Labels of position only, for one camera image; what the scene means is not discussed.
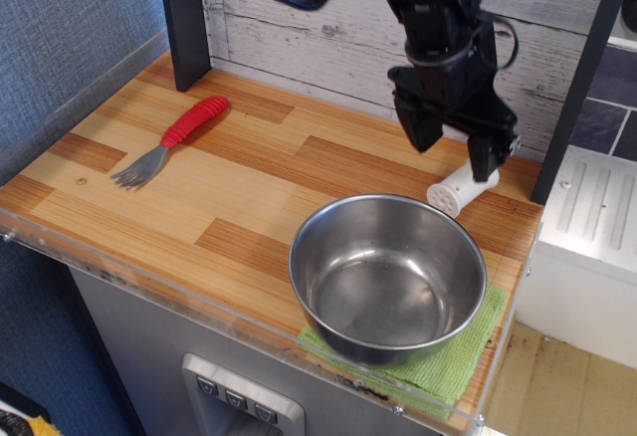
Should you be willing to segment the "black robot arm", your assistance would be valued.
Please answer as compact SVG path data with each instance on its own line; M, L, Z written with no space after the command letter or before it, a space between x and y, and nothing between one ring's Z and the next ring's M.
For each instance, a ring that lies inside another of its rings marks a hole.
M410 63L387 73L399 121L421 152L446 125L466 134L477 182L487 181L519 144L517 117L494 89L500 19L482 10L481 1L387 0L404 27Z

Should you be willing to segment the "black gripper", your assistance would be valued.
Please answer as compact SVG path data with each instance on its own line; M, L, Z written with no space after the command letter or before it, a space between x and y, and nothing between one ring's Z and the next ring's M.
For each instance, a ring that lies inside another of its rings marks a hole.
M410 65L389 70L395 86L395 110L411 144L426 152L448 125L469 135L468 149L476 182L487 182L518 151L517 117L494 90L496 73L516 59L498 63L492 22L474 27L457 23L405 25Z

